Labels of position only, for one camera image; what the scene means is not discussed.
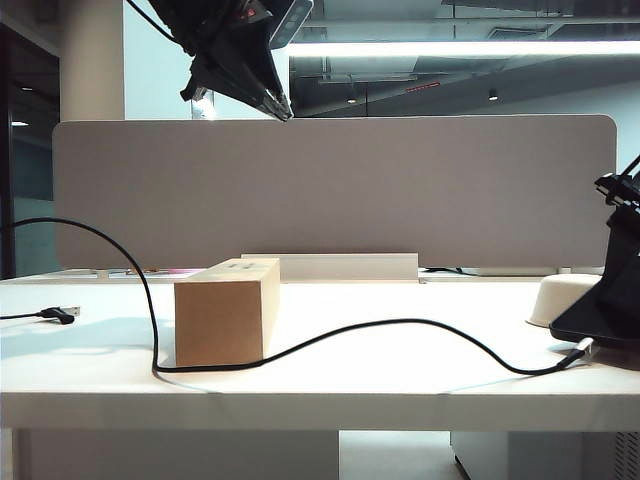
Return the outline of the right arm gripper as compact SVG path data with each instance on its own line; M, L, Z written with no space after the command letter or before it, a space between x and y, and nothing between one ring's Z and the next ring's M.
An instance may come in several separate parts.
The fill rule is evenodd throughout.
M617 207L607 221L610 235L597 305L609 325L638 325L639 175L609 173L595 186L607 205Z

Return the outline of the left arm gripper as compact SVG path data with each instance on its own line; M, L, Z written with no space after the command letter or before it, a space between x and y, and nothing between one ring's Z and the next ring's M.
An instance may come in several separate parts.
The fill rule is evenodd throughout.
M189 55L216 39L212 53L203 49L195 55L190 78L180 92L183 99L202 99L214 90L276 120L293 117L269 46L269 33L280 20L272 1L150 1L150 5ZM263 23L267 29L237 29Z

